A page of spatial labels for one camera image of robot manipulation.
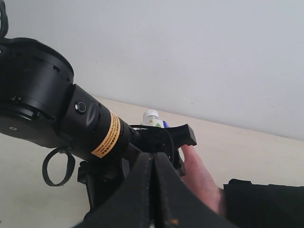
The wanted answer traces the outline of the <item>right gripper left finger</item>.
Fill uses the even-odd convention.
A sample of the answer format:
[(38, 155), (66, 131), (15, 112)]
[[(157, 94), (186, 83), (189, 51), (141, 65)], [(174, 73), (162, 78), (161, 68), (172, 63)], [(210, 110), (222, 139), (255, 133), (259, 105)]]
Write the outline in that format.
[(148, 228), (151, 172), (152, 155), (141, 153), (120, 188), (78, 227)]

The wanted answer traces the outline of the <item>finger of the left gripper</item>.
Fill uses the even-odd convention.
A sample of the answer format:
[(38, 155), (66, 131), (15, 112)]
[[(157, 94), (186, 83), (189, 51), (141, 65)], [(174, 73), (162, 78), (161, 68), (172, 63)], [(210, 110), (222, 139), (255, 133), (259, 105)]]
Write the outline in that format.
[(188, 124), (165, 128), (165, 130), (172, 138), (174, 150), (177, 150), (184, 145), (197, 145), (194, 131)]

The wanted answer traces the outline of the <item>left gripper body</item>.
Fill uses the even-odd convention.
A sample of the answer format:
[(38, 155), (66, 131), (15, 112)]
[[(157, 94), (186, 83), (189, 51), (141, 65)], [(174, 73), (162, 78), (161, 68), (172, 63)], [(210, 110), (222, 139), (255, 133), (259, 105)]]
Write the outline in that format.
[(126, 145), (111, 152), (109, 157), (99, 162), (80, 163), (77, 180), (86, 186), (91, 209), (101, 206), (117, 191), (143, 152), (164, 152), (179, 176), (186, 174), (179, 149), (174, 150), (172, 138), (165, 128), (144, 126), (132, 131)]

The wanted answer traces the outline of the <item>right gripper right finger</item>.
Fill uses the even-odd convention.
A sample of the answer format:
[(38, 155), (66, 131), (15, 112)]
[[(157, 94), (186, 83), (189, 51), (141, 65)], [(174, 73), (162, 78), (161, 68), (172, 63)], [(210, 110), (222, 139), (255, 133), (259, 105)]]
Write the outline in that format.
[(152, 220), (155, 228), (235, 227), (193, 194), (162, 152), (152, 162)]

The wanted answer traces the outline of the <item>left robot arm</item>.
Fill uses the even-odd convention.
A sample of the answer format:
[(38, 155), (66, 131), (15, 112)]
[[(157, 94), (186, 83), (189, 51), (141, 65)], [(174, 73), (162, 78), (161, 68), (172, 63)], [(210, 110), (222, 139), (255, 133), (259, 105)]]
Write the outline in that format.
[(178, 149), (195, 145), (187, 125), (128, 125), (74, 84), (69, 62), (52, 48), (30, 38), (0, 40), (0, 131), (50, 148), (42, 165), (45, 183), (55, 186), (48, 163), (57, 153), (67, 156), (61, 185), (82, 161), (77, 180), (86, 186), (91, 209), (118, 189), (140, 153), (165, 153), (180, 176), (185, 175)]

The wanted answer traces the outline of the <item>person's open hand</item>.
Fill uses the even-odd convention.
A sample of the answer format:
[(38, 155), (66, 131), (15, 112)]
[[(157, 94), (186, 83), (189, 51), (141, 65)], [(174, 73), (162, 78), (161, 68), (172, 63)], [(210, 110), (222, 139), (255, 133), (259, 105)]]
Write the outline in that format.
[(194, 146), (184, 145), (181, 150), (186, 170), (183, 181), (206, 206), (225, 217), (227, 208), (224, 190), (215, 184)]

